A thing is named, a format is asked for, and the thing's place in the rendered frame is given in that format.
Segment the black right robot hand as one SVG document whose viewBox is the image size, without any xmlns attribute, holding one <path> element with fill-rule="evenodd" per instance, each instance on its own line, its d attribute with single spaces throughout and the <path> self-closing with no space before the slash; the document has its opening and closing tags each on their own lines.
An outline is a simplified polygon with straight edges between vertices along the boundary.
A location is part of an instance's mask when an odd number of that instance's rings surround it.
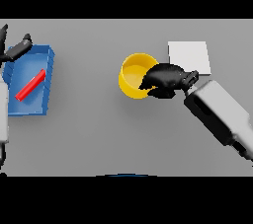
<svg viewBox="0 0 253 224">
<path fill-rule="evenodd" d="M 177 91 L 189 91 L 198 80 L 197 70 L 186 72 L 179 65 L 158 63 L 146 72 L 138 89 L 147 90 L 149 97 L 172 99 Z"/>
</svg>

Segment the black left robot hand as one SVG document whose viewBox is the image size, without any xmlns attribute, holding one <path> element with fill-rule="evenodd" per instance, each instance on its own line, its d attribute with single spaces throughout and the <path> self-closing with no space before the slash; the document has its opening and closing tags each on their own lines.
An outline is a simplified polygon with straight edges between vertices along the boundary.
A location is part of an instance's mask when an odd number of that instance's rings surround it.
<svg viewBox="0 0 253 224">
<path fill-rule="evenodd" d="M 0 67 L 4 62 L 14 62 L 26 54 L 33 46 L 30 34 L 25 34 L 23 39 L 10 49 L 5 49 L 8 25 L 5 24 L 0 29 Z"/>
</svg>

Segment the yellow bowl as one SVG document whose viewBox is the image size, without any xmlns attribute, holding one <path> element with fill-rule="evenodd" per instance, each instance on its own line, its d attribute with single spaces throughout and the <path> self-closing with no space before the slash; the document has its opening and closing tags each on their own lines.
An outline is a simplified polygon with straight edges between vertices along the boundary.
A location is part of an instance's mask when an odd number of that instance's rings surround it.
<svg viewBox="0 0 253 224">
<path fill-rule="evenodd" d="M 150 54 L 138 52 L 130 54 L 123 62 L 119 72 L 119 87 L 121 91 L 134 100 L 147 97 L 149 90 L 140 90 L 139 86 L 146 72 L 158 61 Z"/>
</svg>

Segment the pale square scale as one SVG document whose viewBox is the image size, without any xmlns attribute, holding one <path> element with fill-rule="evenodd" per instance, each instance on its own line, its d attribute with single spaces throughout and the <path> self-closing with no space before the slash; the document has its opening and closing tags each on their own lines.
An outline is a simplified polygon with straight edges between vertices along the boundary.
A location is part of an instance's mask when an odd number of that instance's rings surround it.
<svg viewBox="0 0 253 224">
<path fill-rule="evenodd" d="M 169 41 L 168 56 L 171 64 L 179 65 L 187 72 L 197 70 L 201 76 L 211 75 L 205 41 Z"/>
</svg>

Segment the red beaker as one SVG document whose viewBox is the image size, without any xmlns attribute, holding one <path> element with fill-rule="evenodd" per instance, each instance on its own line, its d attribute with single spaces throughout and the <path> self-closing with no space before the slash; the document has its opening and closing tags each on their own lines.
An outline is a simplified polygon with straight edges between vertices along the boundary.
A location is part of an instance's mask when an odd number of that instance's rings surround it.
<svg viewBox="0 0 253 224">
<path fill-rule="evenodd" d="M 44 78 L 45 70 L 42 69 L 15 95 L 15 99 L 19 102 L 23 101 L 44 80 Z"/>
</svg>

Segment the blue tray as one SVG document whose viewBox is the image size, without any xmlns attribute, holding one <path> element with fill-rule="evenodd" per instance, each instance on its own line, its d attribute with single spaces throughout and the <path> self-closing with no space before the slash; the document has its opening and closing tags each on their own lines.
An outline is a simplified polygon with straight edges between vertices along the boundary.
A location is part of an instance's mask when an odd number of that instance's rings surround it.
<svg viewBox="0 0 253 224">
<path fill-rule="evenodd" d="M 48 44 L 34 44 L 15 62 L 5 62 L 2 78 L 8 85 L 8 116 L 46 115 L 48 110 L 54 52 Z M 41 70 L 45 78 L 22 101 L 15 96 L 36 77 Z"/>
</svg>

